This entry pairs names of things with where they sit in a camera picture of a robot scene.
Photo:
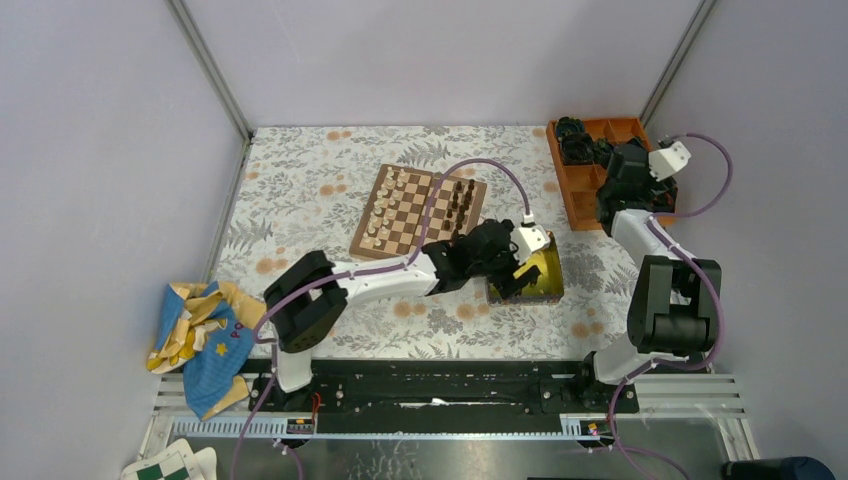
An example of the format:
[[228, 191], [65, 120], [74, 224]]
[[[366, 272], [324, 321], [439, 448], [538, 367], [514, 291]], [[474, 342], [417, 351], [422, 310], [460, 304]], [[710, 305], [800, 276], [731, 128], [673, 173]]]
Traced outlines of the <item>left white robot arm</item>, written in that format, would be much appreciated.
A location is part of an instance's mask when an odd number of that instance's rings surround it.
[[272, 323], [277, 342], [272, 398], [288, 411], [307, 404], [312, 350], [346, 309], [449, 293], [475, 278], [486, 279], [508, 300], [537, 282], [541, 271], [529, 261], [549, 244], [549, 234], [537, 224], [487, 219], [466, 235], [432, 241], [399, 257], [350, 263], [332, 262], [322, 250], [307, 253], [263, 294], [264, 319]]

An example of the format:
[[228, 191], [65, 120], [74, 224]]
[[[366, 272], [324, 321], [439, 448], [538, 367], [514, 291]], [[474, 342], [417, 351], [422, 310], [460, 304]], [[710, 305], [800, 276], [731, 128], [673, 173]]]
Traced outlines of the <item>yellow tin box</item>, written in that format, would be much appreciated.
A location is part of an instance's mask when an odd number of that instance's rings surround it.
[[535, 252], [529, 258], [527, 264], [514, 274], [514, 277], [518, 278], [532, 267], [537, 267], [540, 275], [536, 282], [527, 284], [514, 296], [503, 299], [497, 289], [489, 281], [486, 281], [486, 299], [489, 305], [556, 304], [564, 296], [563, 271], [556, 238], [550, 230], [547, 231], [547, 235], [550, 240], [548, 246]]

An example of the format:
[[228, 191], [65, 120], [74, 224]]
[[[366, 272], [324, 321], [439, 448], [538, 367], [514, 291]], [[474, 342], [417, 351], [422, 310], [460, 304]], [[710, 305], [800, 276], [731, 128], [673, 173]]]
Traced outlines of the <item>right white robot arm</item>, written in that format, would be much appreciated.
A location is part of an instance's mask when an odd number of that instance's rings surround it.
[[694, 256], [660, 225], [675, 214], [674, 175], [691, 157], [679, 141], [651, 151], [638, 139], [614, 146], [602, 161], [596, 220], [639, 268], [626, 334], [588, 357], [592, 374], [573, 386], [575, 402], [597, 412], [613, 384], [655, 365], [684, 366], [719, 342], [721, 266]]

